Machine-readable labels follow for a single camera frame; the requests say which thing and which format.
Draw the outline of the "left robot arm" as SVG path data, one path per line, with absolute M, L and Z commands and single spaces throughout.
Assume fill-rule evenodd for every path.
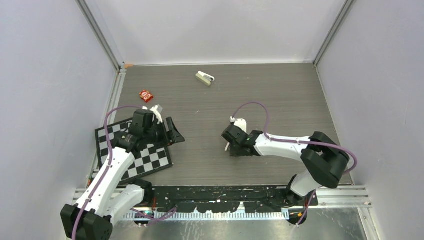
M 65 234 L 72 240 L 108 240 L 114 225 L 133 207 L 148 207 L 155 198 L 152 183 L 132 180 L 125 189 L 112 198 L 113 193 L 128 168 L 147 145 L 166 148 L 182 143 L 185 138 L 179 133 L 173 119 L 162 118 L 163 108 L 138 107 L 133 114 L 128 131 L 119 132 L 110 138 L 108 112 L 103 122 L 108 156 L 98 174 L 73 205 L 65 204 L 60 212 Z

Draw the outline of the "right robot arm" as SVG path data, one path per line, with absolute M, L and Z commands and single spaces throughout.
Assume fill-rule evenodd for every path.
M 350 161 L 345 150 L 319 131 L 311 136 L 287 137 L 259 130 L 247 133 L 231 123 L 221 136 L 232 157 L 275 156 L 303 163 L 306 170 L 296 174 L 283 191 L 291 205 L 299 205 L 320 187 L 337 188 Z

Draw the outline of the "black white checkerboard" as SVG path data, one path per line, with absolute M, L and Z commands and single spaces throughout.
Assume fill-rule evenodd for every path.
M 127 133 L 132 119 L 128 118 L 115 122 L 108 126 L 108 134 L 111 140 L 115 135 L 121 132 Z M 97 153 L 97 168 L 100 169 L 107 161 L 109 155 L 105 128 L 102 126 L 94 130 Z M 123 174 L 119 183 L 120 186 L 129 184 L 135 179 L 141 179 L 148 175 L 157 173 L 173 166 L 168 148 L 158 148 L 148 144 L 146 148 L 140 151 L 138 156 L 127 171 Z

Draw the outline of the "red snack packet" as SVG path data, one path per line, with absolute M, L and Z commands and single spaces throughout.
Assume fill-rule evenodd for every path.
M 142 90 L 139 93 L 139 97 L 145 102 L 148 103 L 154 99 L 154 96 L 151 94 L 149 90 Z

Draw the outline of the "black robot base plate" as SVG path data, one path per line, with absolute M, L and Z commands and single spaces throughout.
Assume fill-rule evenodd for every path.
M 150 202 L 139 206 L 163 213 L 172 208 L 178 213 L 234 213 L 240 207 L 248 214 L 277 213 L 288 208 L 304 210 L 307 204 L 318 205 L 311 192 L 305 197 L 288 199 L 285 185 L 154 186 L 151 194 Z

